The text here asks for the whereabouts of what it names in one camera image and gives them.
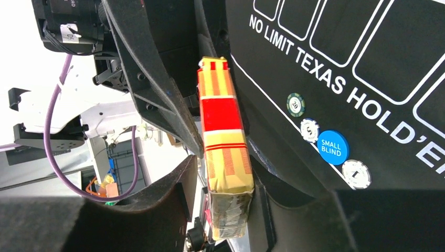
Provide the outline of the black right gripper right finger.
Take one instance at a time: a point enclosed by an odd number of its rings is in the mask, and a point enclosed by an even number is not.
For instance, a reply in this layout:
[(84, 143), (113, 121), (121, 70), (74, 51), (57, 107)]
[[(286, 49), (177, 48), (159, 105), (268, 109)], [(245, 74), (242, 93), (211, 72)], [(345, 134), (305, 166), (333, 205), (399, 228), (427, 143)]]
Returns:
[(443, 190), (334, 190), (313, 198), (251, 163), (252, 251), (444, 251)]

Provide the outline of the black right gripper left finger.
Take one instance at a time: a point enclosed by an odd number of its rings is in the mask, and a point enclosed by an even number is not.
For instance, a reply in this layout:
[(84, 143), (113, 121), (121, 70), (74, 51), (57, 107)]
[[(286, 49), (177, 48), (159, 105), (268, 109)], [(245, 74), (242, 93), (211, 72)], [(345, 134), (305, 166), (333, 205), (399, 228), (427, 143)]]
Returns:
[(1, 251), (183, 251), (197, 157), (113, 206), (81, 197), (1, 198)]

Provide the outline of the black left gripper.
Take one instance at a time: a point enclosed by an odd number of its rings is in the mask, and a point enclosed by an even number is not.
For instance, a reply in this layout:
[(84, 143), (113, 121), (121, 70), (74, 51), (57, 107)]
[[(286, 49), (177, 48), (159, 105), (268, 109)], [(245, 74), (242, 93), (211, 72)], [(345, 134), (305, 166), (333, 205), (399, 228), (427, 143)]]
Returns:
[(147, 15), (147, 2), (31, 3), (43, 46), (53, 52), (100, 54), (110, 24), (128, 89), (141, 118), (203, 157), (204, 145), (195, 121), (158, 53)]

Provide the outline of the white grey poker chip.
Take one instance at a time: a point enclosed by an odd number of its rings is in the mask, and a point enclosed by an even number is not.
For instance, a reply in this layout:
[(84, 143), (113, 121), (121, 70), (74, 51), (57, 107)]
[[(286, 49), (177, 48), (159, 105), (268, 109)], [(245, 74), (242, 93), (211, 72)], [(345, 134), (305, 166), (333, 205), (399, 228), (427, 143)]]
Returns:
[(354, 189), (366, 189), (372, 182), (368, 167), (359, 160), (345, 161), (342, 165), (342, 174)]

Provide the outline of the blue small blind button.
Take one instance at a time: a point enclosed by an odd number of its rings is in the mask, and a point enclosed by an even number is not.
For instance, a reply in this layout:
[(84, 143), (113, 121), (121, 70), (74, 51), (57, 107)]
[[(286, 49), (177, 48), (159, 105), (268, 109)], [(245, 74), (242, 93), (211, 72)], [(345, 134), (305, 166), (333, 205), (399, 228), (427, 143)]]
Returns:
[(323, 131), (317, 141), (317, 148), (322, 159), (332, 165), (343, 164), (350, 153), (347, 139), (335, 130)]

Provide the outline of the red playing card box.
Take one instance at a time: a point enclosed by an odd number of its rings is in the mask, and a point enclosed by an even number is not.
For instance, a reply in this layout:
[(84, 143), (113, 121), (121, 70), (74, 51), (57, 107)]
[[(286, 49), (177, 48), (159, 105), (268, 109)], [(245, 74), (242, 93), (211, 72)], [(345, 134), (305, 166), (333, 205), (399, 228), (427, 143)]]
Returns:
[(214, 240), (241, 237), (254, 180), (230, 68), (224, 57), (198, 63), (198, 96)]

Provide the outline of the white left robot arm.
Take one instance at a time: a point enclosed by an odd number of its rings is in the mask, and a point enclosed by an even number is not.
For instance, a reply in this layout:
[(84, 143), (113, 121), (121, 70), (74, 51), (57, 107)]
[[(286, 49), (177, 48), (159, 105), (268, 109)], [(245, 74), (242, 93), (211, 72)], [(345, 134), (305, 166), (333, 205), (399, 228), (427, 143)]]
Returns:
[(65, 151), (142, 119), (202, 156), (193, 1), (31, 4), (43, 46), (68, 62), (48, 91), (9, 90), (15, 144), (43, 149), (49, 131)]

